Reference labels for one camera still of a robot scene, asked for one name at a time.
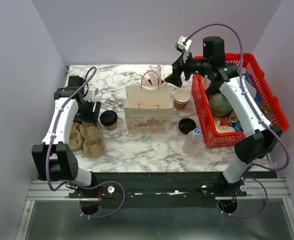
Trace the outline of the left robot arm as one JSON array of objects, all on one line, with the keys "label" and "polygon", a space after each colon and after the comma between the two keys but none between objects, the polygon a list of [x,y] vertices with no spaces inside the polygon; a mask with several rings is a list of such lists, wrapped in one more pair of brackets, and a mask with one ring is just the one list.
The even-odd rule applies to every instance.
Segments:
[{"label": "left robot arm", "polygon": [[80,185],[84,196],[91,198],[98,190],[93,174],[83,170],[69,146],[69,135],[73,122],[80,124],[98,124],[101,103],[84,99],[84,90],[79,88],[85,80],[78,76],[70,76],[68,85],[54,92],[55,111],[41,144],[32,147],[32,157],[38,171],[39,180],[69,181]]}]

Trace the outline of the black coffee cup lid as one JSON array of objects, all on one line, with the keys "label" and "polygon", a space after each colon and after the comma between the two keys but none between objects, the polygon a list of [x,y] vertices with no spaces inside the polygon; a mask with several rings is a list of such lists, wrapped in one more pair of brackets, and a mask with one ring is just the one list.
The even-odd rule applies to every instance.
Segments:
[{"label": "black coffee cup lid", "polygon": [[106,110],[100,115],[100,122],[105,127],[114,125],[118,121],[118,115],[113,110]]}]

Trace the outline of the brown paper coffee cup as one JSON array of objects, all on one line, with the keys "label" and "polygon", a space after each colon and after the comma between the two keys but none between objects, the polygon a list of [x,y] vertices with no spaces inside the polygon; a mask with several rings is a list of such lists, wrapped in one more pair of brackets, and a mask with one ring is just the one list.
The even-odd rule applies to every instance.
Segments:
[{"label": "brown paper coffee cup", "polygon": [[108,130],[108,131],[114,131],[118,126],[118,123],[115,122],[114,124],[112,125],[105,125],[105,129]]}]

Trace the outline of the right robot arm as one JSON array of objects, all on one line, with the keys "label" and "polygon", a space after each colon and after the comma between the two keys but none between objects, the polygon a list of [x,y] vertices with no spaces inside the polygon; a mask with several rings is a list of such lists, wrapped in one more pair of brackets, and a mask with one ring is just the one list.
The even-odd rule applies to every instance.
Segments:
[{"label": "right robot arm", "polygon": [[223,180],[217,183],[217,191],[228,196],[234,192],[235,183],[241,180],[249,166],[274,149],[282,130],[279,126],[272,126],[251,97],[240,72],[242,67],[226,62],[221,37],[203,39],[203,58],[193,58],[191,43],[183,36],[178,39],[175,48],[181,56],[173,63],[172,74],[165,78],[165,82],[181,87],[181,75],[187,80],[193,74],[207,76],[235,111],[245,139],[235,145],[235,159],[223,171]]}]

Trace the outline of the paper takeout bag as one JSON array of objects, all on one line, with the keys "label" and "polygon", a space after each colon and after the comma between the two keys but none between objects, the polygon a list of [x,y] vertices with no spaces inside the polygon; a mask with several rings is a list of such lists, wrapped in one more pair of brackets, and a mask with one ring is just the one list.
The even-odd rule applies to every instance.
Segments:
[{"label": "paper takeout bag", "polygon": [[125,120],[130,134],[167,134],[173,113],[171,99],[172,86],[162,85],[158,72],[150,69],[145,74],[154,73],[156,84],[126,86],[124,105]]}]

